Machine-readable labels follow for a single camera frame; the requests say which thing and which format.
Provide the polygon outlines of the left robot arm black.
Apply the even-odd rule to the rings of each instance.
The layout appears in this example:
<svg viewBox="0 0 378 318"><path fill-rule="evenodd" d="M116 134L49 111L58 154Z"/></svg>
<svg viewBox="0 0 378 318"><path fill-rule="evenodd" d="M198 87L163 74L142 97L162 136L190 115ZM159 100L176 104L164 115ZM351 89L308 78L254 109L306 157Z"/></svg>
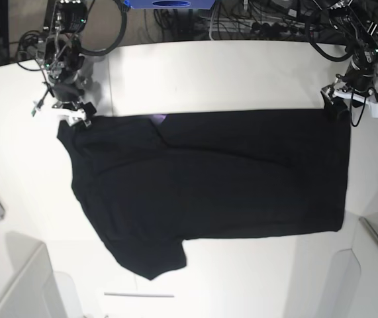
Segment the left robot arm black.
<svg viewBox="0 0 378 318"><path fill-rule="evenodd" d="M346 40L345 54L332 56L316 43L311 26L324 17L336 33ZM355 1L317 1L316 9L305 21L305 37L323 58L331 62L349 61L344 74L336 74L332 83L320 90L324 110L333 119L345 114L353 115L354 108L361 108L357 127L363 113L369 110L378 118L378 24Z"/></svg>

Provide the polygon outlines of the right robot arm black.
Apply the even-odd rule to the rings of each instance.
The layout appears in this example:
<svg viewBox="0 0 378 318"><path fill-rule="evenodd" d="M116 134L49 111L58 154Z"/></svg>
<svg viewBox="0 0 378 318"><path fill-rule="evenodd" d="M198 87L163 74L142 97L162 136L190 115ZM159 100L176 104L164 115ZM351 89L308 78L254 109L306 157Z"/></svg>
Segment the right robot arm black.
<svg viewBox="0 0 378 318"><path fill-rule="evenodd" d="M115 1L121 17L120 30L113 43L100 50L82 46L84 31L94 4L87 1L49 1L41 31L24 33L17 45L17 65L29 72L40 72L46 91L34 102L31 115L50 112L63 118L69 126L91 125L97 110L85 93L91 76L84 69L88 57L101 58L123 40L127 27L128 1Z"/></svg>

